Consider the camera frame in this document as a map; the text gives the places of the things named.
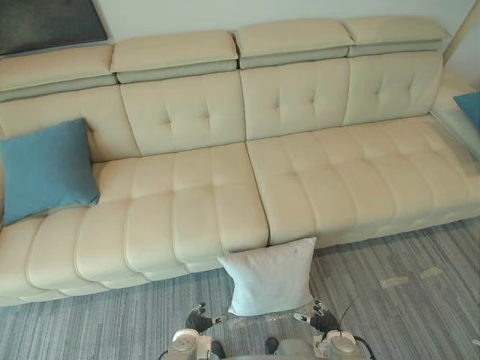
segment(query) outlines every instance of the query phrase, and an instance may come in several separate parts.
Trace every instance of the blue pillow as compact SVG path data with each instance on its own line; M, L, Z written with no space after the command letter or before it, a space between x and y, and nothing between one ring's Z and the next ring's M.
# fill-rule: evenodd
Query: blue pillow
M0 152L5 225L51 208L98 202L84 118L0 140Z
M468 119L480 131L480 92L453 97Z

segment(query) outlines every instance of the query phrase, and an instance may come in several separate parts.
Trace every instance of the throw pillow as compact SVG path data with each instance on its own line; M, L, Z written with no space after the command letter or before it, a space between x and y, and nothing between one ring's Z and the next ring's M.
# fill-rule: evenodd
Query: throw pillow
M480 92L454 96L457 105L480 131Z
M5 225L59 206L98 202L84 118L0 140L0 152Z
M219 257L235 283L229 312L254 316L299 308L310 302L308 282L316 241L304 238Z

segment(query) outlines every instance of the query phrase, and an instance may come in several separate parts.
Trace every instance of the sofa cushion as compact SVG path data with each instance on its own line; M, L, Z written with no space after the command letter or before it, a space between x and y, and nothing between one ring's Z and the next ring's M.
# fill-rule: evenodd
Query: sofa cushion
M248 25L236 30L235 37L241 69L341 58L353 44L344 26L332 19Z
M248 140L341 126L348 59L247 69L241 84Z
M239 73L121 85L142 156L245 141Z
M0 233L0 306L129 287L221 267L266 246L245 144L94 165L92 208L66 208Z
M440 50L449 33L422 16L372 16L343 21L355 45L348 56Z
M0 137L18 137L78 118L87 121L94 162L140 155L118 85L0 103Z
M300 308L313 300L308 282L315 238L219 257L235 282L229 312L240 317Z
M0 101L116 84L113 45L14 56L0 60Z
M111 70L121 83L135 83L233 71L237 58L227 31L195 31L120 41Z
M426 115L247 142L269 244L354 242L480 215L480 166Z
M437 95L442 54L435 51L349 58L343 125L426 115Z
M480 132L454 100L455 96L474 91L462 79L443 71L440 89L430 113L480 161Z
M84 118L0 140L5 174L5 225L47 209L94 205Z

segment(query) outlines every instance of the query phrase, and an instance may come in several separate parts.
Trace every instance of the floor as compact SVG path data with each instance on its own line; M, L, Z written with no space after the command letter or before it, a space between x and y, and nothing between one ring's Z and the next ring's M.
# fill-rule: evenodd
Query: floor
M317 250L310 290L377 359L480 359L480 217ZM233 282L223 269L129 289L0 308L0 359L152 359L191 307L226 314ZM231 317L207 335L228 355L261 354L268 336L316 331L291 312Z

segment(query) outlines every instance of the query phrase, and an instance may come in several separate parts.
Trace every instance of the white pillow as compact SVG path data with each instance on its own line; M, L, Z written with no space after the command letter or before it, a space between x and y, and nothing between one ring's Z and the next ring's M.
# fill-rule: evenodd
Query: white pillow
M253 316L310 302L313 298L308 281L316 242L316 238L304 238L219 257L235 282L229 312Z

